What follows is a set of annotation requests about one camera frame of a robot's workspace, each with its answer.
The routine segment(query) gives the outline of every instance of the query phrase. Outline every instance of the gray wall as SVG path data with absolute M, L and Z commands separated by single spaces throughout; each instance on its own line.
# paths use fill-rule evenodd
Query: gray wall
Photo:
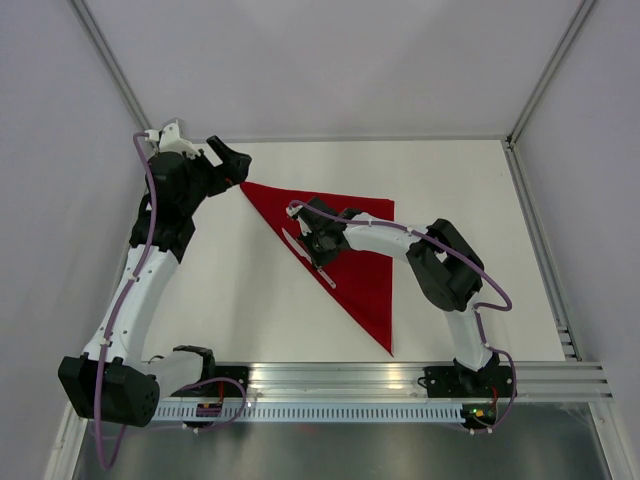
M 579 1 L 88 3 L 152 123 L 317 138 L 506 134 Z
M 600 2 L 520 152 L 578 339 L 640 451 L 640 2 Z
M 0 15 L 0 478 L 40 478 L 142 187 L 130 120 L 64 0 Z

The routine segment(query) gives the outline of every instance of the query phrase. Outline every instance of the perforated rail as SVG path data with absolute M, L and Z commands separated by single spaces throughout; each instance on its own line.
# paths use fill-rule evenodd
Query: perforated rail
M 198 402 L 165 400 L 160 402 L 154 421 L 221 422 L 233 417 L 237 404 L 225 405 L 217 417 L 198 414 Z M 461 404 L 300 404 L 252 403 L 238 422 L 271 423 L 462 423 Z

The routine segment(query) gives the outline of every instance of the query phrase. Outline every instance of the white table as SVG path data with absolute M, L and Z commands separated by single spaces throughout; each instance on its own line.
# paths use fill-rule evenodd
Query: white table
M 564 360 L 556 325 L 499 141 L 234 144 L 249 180 L 281 188 L 389 198 L 396 220 L 450 220 L 514 303 L 485 310 L 489 341 L 516 360 Z M 442 312 L 410 267 L 394 261 L 391 357 L 281 243 L 239 188 L 206 200 L 165 290 L 145 357 L 192 344 L 224 362 L 448 361 Z M 500 302 L 486 284 L 485 300 Z

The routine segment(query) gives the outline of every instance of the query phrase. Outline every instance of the triangular red fabric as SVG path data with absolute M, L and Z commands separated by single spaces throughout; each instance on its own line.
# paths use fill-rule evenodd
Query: triangular red fabric
M 282 232 L 284 228 L 294 239 L 300 235 L 298 222 L 292 221 L 286 214 L 286 208 L 292 200 L 307 202 L 317 196 L 338 213 L 345 208 L 352 207 L 385 220 L 393 220 L 393 201 L 282 190 L 250 182 L 241 183 L 240 188 L 276 232 L 276 235 L 316 277 L 324 289 L 369 335 L 393 355 L 391 332 L 392 259 L 371 252 L 342 252 L 337 259 L 324 268 L 325 273 L 336 284 L 336 288 L 331 288 L 311 263 L 296 253 Z

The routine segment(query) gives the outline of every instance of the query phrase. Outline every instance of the robotic arm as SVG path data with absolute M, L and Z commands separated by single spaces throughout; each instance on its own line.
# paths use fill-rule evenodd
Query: robotic arm
M 207 144 L 218 158 L 208 158 L 203 150 L 182 138 L 177 122 L 162 131 L 146 133 L 148 140 L 157 145 L 155 155 L 149 160 L 157 197 L 151 250 L 144 268 L 133 277 L 151 226 L 150 195 L 146 194 L 140 202 L 125 269 L 107 314 L 82 355 L 65 357 L 58 369 L 58 377 L 77 414 L 93 418 L 104 331 L 114 309 L 119 309 L 118 321 L 108 342 L 102 419 L 138 427 L 151 421 L 159 400 L 187 384 L 214 376 L 211 350 L 179 346 L 171 355 L 153 363 L 142 361 L 142 350 L 164 288 L 195 232 L 193 214 L 205 198 L 242 183 L 251 163 L 251 157 L 231 150 L 216 136 L 207 139 Z M 121 292 L 132 279 L 135 283 L 124 301 L 117 305 Z
M 483 345 L 473 311 L 482 287 L 480 276 L 424 239 L 392 227 L 372 225 L 385 220 L 350 208 L 338 214 L 317 197 L 308 205 L 333 217 L 365 222 L 364 225 L 342 223 L 302 206 L 289 208 L 288 215 L 300 224 L 298 241 L 313 265 L 322 268 L 346 250 L 366 250 L 408 263 L 424 295 L 447 318 L 459 382 L 469 394 L 486 384 L 486 379 L 499 365 L 499 357 Z M 449 221 L 438 219 L 429 227 L 413 226 L 411 230 L 427 233 L 484 268 L 478 255 Z

